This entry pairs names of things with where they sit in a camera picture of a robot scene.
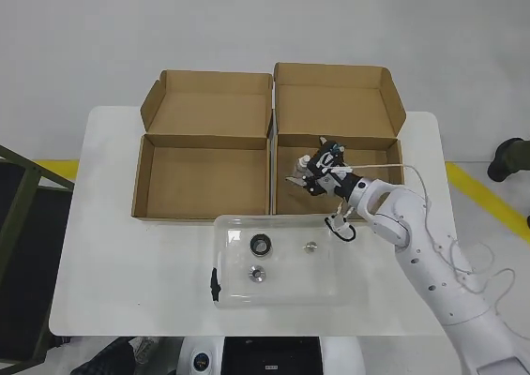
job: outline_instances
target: clear plastic container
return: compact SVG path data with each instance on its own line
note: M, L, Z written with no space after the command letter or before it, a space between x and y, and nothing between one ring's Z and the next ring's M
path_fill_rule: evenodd
M325 216L222 216L215 220L219 308L340 304L341 273L335 258L346 244L325 225ZM264 256L250 250L256 234L270 238ZM316 248L307 247L315 243ZM264 269L255 280L252 267Z

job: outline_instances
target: metal bearing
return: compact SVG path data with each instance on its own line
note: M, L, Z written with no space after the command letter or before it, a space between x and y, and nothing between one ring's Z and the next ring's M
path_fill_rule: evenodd
M264 257L271 251L271 239L266 234L256 234L250 240L250 251L256 257Z
M266 279L266 272L260 265L253 265L250 267L248 277L254 282L263 282Z

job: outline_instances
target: white table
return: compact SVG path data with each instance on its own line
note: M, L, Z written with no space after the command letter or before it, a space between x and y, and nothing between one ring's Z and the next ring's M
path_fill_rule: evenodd
M137 107L90 115L68 218L50 328L61 336L442 336L431 312L368 228L353 243L356 301L342 307L217 309L211 299L210 224L130 216L140 137ZM409 112L399 138L432 199L431 221L455 232L438 124ZM421 191L406 171L406 184Z

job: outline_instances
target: metal washer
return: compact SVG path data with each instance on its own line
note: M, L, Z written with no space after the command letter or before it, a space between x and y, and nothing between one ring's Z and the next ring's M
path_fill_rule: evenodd
M253 265L252 267L250 267L248 277L253 282L263 282L266 279L265 269L260 265Z

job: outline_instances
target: black panel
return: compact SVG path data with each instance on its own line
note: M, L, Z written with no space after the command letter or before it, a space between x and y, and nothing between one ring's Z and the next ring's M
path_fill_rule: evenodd
M221 375L323 375L318 337L226 337Z
M0 162L0 228L24 170ZM72 192L40 188L0 287L0 359L32 357L49 312Z

